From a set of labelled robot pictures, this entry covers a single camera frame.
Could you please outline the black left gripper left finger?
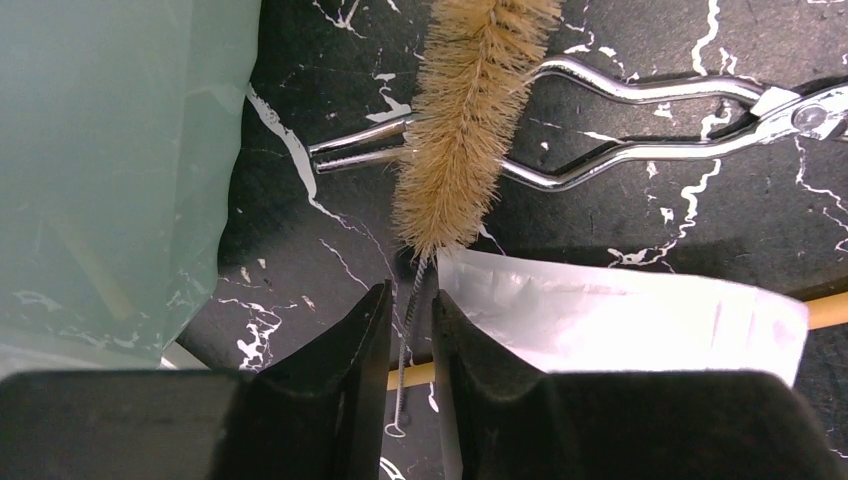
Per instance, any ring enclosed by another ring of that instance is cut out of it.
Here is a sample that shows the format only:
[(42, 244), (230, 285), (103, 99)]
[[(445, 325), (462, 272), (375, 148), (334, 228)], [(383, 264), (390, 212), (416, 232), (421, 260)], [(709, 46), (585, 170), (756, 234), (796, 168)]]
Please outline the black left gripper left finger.
[(375, 479), (392, 285), (253, 373), (68, 370), (1, 384), (5, 479)]

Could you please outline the tan rubber tube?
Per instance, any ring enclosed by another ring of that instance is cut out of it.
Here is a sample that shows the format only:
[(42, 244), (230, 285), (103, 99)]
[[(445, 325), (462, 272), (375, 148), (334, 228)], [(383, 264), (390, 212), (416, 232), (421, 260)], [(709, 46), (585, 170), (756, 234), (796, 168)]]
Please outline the tan rubber tube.
[[(847, 322), (847, 293), (842, 292), (806, 302), (809, 310), (809, 329), (832, 327)], [(435, 380), (432, 362), (404, 369), (402, 384), (406, 387), (432, 383)]]

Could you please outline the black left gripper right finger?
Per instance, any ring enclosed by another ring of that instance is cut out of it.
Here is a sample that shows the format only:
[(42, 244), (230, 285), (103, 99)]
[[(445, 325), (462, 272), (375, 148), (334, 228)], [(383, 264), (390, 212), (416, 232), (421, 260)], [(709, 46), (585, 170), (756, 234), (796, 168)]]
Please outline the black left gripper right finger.
[(445, 292), (433, 350), (449, 479), (841, 479), (802, 398), (759, 372), (546, 373)]

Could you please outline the test tube brush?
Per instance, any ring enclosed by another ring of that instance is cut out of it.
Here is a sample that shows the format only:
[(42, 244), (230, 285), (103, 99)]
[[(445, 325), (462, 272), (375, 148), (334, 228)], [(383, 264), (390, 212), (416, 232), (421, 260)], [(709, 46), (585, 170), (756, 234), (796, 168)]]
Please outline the test tube brush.
[(405, 370), (419, 296), (438, 252), (476, 238), (496, 196), (499, 161), (510, 150), (529, 99), (534, 68), (557, 28), (550, 0), (435, 1), (412, 100), (416, 120), (398, 158), (393, 197), (396, 234), (416, 270), (402, 324), (392, 421), (403, 438)]

